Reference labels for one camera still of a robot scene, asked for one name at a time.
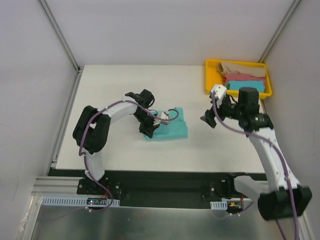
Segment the teal green t shirt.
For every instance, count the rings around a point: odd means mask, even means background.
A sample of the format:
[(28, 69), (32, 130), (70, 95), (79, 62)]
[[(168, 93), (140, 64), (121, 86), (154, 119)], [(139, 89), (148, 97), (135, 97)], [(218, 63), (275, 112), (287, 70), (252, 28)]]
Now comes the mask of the teal green t shirt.
[(188, 127), (184, 118), (184, 110), (182, 107), (175, 107), (179, 112), (178, 117), (170, 121), (168, 125), (160, 124), (153, 132), (152, 138), (142, 134), (146, 141), (173, 141), (188, 138)]

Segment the yellow plastic bin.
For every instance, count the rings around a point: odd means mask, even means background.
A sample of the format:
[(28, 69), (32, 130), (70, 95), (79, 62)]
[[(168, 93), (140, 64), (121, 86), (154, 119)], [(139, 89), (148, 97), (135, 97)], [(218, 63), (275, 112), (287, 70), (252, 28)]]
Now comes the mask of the yellow plastic bin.
[[(263, 81), (265, 90), (264, 92), (259, 92), (259, 98), (265, 99), (272, 95), (272, 87), (270, 83), (270, 78), (268, 75), (267, 66), (264, 63), (257, 62), (245, 62), (245, 61), (231, 61), (231, 60), (220, 60), (220, 59), (207, 59), (205, 61), (205, 92), (210, 93), (210, 90), (215, 84), (225, 85), (227, 81), (223, 80), (224, 74), (217, 71), (218, 64), (220, 62), (229, 62), (234, 64), (239, 64), (247, 67), (263, 67), (266, 70), (265, 81)], [(233, 97), (239, 95), (238, 90), (227, 90), (227, 94)]]

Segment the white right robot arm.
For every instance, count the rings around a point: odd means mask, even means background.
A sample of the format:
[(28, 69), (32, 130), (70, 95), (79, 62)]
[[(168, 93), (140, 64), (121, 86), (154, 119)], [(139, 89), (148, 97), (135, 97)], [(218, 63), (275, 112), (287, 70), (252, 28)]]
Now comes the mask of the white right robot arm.
[(215, 128), (217, 122), (232, 119), (254, 146), (263, 166), (268, 187), (264, 188), (247, 173), (231, 173), (220, 187), (220, 196), (226, 199), (243, 194), (257, 203), (262, 218), (266, 221), (301, 216), (312, 198), (308, 186), (302, 186), (290, 170), (277, 141), (270, 117), (260, 112), (259, 93), (255, 88), (242, 87), (238, 100), (233, 103), (227, 88), (215, 84), (209, 97), (212, 107), (207, 109), (201, 120)]

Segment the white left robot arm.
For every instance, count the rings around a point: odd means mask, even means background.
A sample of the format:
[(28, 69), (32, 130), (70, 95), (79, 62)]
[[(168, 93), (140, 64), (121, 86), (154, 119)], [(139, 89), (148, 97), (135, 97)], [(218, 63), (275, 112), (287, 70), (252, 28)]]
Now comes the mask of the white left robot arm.
[(153, 94), (144, 89), (141, 93), (126, 93), (123, 100), (111, 104), (104, 111), (91, 105), (83, 109), (72, 137), (79, 146), (80, 155), (85, 157), (85, 175), (90, 179), (88, 188), (94, 194), (102, 194), (106, 188), (105, 181), (101, 179), (105, 174), (102, 149), (106, 145), (111, 124), (133, 115), (140, 123), (139, 132), (151, 139), (159, 124), (144, 109), (151, 107), (154, 101)]

